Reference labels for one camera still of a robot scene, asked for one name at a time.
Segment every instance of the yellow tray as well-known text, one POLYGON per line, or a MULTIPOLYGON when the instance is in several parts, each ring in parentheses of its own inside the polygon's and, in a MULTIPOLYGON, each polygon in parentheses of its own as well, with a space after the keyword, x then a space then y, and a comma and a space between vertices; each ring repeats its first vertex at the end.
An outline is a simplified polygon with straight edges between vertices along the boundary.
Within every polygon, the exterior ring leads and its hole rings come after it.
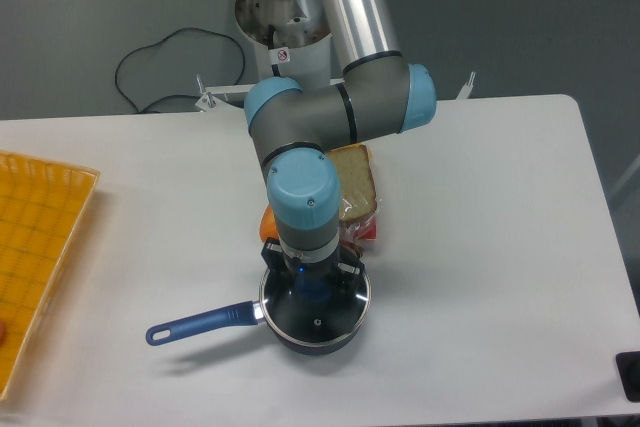
POLYGON ((0 151, 0 400, 100 173, 0 151))

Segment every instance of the robotic arm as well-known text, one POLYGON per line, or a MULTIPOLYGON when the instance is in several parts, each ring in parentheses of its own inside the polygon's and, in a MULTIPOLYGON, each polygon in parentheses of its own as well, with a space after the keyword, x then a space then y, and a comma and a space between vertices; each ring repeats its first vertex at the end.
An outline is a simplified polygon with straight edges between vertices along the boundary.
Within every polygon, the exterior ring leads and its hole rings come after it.
MULTIPOLYGON (((236 18, 265 51, 291 52, 286 65, 256 56, 269 65, 244 103, 280 236, 263 249, 268 269, 256 312, 294 350, 328 353, 357 331, 369 280, 364 265, 339 245, 342 192, 323 153, 427 124, 435 114, 435 89, 423 66, 403 60, 384 0, 238 0, 236 18), (328 65, 309 69, 313 55, 309 62, 300 54, 313 54, 329 32, 344 75, 337 85, 329 85, 328 65), (288 77, 280 76, 285 68, 288 77)), ((255 323, 251 303, 242 307, 248 313, 239 308, 158 326, 147 341, 161 343, 153 337, 161 331, 172 341, 247 325, 238 319, 255 323)))
MULTIPOLYGON (((278 10, 291 0, 263 1, 254 25, 263 31, 274 26, 271 35, 280 34, 285 45, 293 40, 292 48, 313 44, 299 35, 295 42, 296 24, 307 24, 307 32, 309 24, 318 29, 324 20, 319 0, 296 0, 303 4, 297 16, 295 9, 278 10), (302 15, 305 8, 320 14, 310 19, 302 15)), ((340 184, 322 152, 424 125, 435 114, 433 82, 424 67, 403 60, 384 0, 322 4, 344 83, 305 91, 295 73, 274 76, 258 83, 245 100, 286 257, 318 259, 318 251, 331 250, 329 243, 337 247, 340 184)))

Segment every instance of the gray robot arm segment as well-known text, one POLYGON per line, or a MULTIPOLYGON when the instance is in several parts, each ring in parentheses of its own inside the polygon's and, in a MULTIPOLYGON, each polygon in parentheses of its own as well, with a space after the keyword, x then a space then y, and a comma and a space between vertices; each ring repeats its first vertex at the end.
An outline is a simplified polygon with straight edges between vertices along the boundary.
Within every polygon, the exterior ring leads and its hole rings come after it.
MULTIPOLYGON (((350 70, 344 84, 274 95, 252 115, 249 133, 266 178, 271 162, 290 148, 327 151, 401 131, 409 96, 409 69, 400 56, 371 60, 350 70)), ((274 78, 273 84, 279 83, 274 78)))

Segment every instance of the red object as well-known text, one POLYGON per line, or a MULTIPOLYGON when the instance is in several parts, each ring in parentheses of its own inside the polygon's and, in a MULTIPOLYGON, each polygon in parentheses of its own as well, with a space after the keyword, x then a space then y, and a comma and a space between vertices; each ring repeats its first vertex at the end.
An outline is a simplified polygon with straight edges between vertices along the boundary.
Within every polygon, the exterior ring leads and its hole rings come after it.
POLYGON ((376 240, 377 233, 376 219, 374 218, 361 231, 358 230, 353 238, 358 240, 376 240))

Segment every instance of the frying pan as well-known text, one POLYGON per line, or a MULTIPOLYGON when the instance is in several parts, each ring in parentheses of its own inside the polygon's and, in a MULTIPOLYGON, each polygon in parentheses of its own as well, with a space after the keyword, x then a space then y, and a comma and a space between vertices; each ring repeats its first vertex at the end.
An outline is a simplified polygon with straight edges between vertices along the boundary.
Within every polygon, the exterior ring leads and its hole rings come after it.
POLYGON ((332 262, 319 277, 304 266, 287 267, 276 245, 267 243, 263 249, 268 268, 258 301, 156 325, 147 331, 147 343, 158 346, 223 327, 264 322, 283 344, 302 354, 329 354, 348 344, 369 310, 371 284, 364 265, 341 247, 342 255, 334 258, 343 261, 332 262))

